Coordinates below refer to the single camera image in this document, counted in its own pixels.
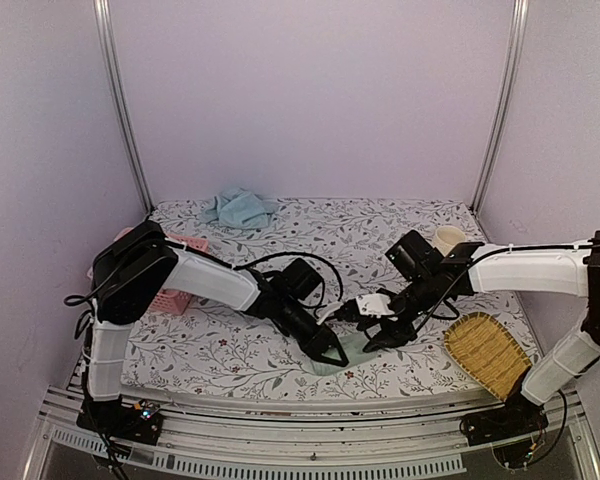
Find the green towel with panda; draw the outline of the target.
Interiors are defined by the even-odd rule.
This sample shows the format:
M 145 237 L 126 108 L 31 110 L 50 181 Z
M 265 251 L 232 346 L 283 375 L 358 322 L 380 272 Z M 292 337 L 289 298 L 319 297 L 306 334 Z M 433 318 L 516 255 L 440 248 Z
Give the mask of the green towel with panda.
M 333 363 L 308 360 L 304 369 L 315 376 L 326 377 L 348 371 L 353 367 L 362 365 L 375 359 L 374 352 L 364 352 L 367 338 L 362 333 L 349 334 L 339 339 L 341 348 L 330 348 L 324 358 L 333 360 Z

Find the blue towel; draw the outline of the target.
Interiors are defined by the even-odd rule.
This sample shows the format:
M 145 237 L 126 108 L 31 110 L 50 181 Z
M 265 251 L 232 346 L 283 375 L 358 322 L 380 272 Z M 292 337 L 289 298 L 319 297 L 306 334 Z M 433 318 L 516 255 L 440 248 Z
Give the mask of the blue towel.
M 216 194 L 201 213 L 201 220 L 227 228 L 256 230 L 268 227 L 277 210 L 275 202 L 236 187 Z

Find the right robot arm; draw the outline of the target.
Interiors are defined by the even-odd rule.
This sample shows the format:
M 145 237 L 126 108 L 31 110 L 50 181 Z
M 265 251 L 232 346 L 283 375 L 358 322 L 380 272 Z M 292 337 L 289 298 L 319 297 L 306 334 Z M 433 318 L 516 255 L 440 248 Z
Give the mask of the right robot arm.
M 399 293 L 355 299 L 359 328 L 373 325 L 369 350 L 397 348 L 417 334 L 453 298 L 513 292 L 523 302 L 543 355 L 515 375 L 522 397 L 503 407 L 497 427 L 517 436 L 564 385 L 600 359 L 600 230 L 592 237 L 558 244 L 496 245 L 461 242 L 442 254 L 417 232 L 408 232 L 386 254 L 408 284 Z

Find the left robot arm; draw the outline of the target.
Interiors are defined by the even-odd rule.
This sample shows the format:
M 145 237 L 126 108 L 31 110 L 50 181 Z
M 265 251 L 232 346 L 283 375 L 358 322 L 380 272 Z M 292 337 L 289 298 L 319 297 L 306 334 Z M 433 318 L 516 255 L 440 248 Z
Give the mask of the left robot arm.
M 108 434 L 128 426 L 119 405 L 126 345 L 133 324 L 163 290 L 177 290 L 218 302 L 247 316 L 271 321 L 293 338 L 311 360 L 345 367 L 349 360 L 336 334 L 303 305 L 323 279 L 309 253 L 292 254 L 282 270 L 262 273 L 255 263 L 233 266 L 168 237 L 144 221 L 101 251 L 92 264 L 89 293 L 67 296 L 67 307 L 84 305 L 88 364 L 86 392 L 91 419 Z

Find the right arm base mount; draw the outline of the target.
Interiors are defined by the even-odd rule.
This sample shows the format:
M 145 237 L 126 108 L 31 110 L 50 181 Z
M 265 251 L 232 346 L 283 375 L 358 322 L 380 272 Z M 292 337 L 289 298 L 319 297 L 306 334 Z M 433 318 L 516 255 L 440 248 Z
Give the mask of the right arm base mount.
M 543 408 L 523 402 L 467 414 L 460 420 L 459 430 L 470 446 L 476 446 L 540 432 L 547 426 Z

